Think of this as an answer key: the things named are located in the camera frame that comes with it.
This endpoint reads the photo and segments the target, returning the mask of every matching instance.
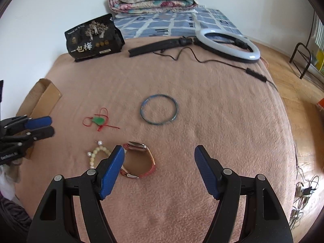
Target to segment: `mattress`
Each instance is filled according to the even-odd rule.
[[[115,19],[124,39],[146,36],[192,36],[196,30],[213,28],[241,35],[219,10],[197,7],[194,12],[141,14]]]
[[[142,179],[119,175],[111,195],[102,201],[117,242],[203,241],[218,202],[208,194],[194,161],[199,144],[239,175],[264,174],[289,216],[296,177],[294,142],[278,92],[240,69],[198,63],[190,51],[178,61],[153,53],[129,57],[130,48],[163,39],[128,39],[120,53],[78,63],[64,54],[54,63],[46,77],[62,93],[50,114],[56,133],[35,144],[31,159],[21,165],[21,182],[16,186],[17,197],[31,217],[55,175],[79,176],[89,168],[87,152],[97,140],[110,150],[128,141],[144,143],[157,165]],[[191,47],[200,60],[224,61]],[[178,52],[179,48],[167,51],[173,56]],[[262,61],[226,61],[272,81]],[[148,96],[159,93],[172,96],[179,113],[172,123],[155,126],[146,123],[139,111]],[[172,112],[168,105],[152,101],[145,110],[147,117],[165,118]],[[109,124],[120,129],[105,127],[98,132],[94,125],[82,124],[84,117],[101,107],[108,109]],[[242,197],[231,242],[239,237],[244,205]],[[75,206],[81,239],[89,242],[78,197]]]

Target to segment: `wooden floor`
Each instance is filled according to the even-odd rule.
[[[287,56],[260,44],[258,47],[261,55],[269,63],[268,70],[286,107],[297,146],[298,163],[305,173],[305,179],[310,180],[314,175],[320,177],[318,189],[310,197],[300,223],[296,223],[292,232],[294,242],[299,242],[312,226],[324,205],[324,173],[322,172],[324,167],[324,124],[315,106],[319,100],[324,98],[324,91],[309,78],[300,80],[299,72],[296,67],[289,64]],[[302,181],[301,175],[298,175],[296,183],[298,181]]]

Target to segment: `red string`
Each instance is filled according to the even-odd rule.
[[[107,115],[101,114],[101,111],[102,111],[103,109],[106,110]],[[99,118],[101,118],[100,116],[104,116],[104,117],[106,117],[104,124],[103,124],[103,125],[100,125],[100,126],[98,127],[98,130],[97,130],[97,131],[101,131],[101,130],[103,129],[104,126],[108,126],[108,127],[112,127],[112,128],[120,129],[119,127],[111,126],[111,125],[108,125],[108,124],[107,124],[108,121],[109,121],[109,117],[108,117],[108,110],[107,110],[106,108],[101,108],[100,111],[99,111],[99,114],[95,114],[95,116],[99,116]],[[83,124],[84,126],[90,127],[90,126],[92,125],[93,121],[91,121],[90,125],[86,125],[86,124],[84,123],[84,120],[87,119],[87,118],[89,118],[89,119],[91,119],[91,120],[93,119],[93,117],[85,117],[85,118],[83,119],[82,124]]]

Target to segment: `white wall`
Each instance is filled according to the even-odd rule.
[[[291,55],[306,43],[313,18],[307,0],[199,0],[221,10],[248,37]]]
[[[64,32],[107,13],[107,0],[13,0],[0,18],[1,118],[14,116],[56,58],[67,53]]]

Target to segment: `yellow object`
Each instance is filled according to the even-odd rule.
[[[316,68],[320,71],[322,69],[323,63],[324,63],[324,53],[322,50],[318,50],[316,54],[316,58],[318,60],[317,64],[315,65]]]

